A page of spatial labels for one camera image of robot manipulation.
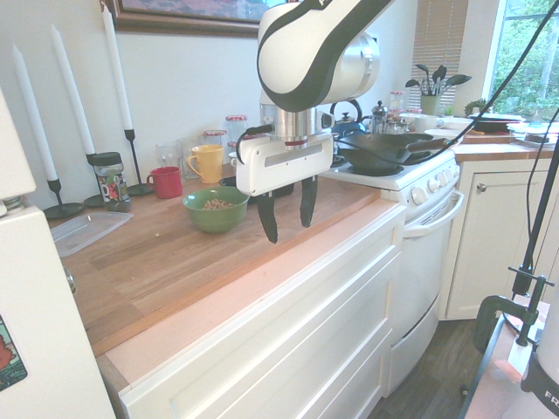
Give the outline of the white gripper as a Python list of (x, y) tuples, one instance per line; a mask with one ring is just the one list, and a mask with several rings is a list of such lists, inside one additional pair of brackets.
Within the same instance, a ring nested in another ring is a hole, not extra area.
[(266, 192), (302, 180), (300, 220), (301, 225), (308, 228), (317, 197), (317, 175), (328, 171), (332, 164), (332, 134), (311, 135), (305, 148), (291, 150), (283, 141), (272, 141), (269, 136), (257, 137), (241, 143), (240, 156), (242, 162), (236, 163), (236, 185), (242, 193), (258, 196), (259, 219), (268, 240), (277, 243), (278, 228), (274, 196)]

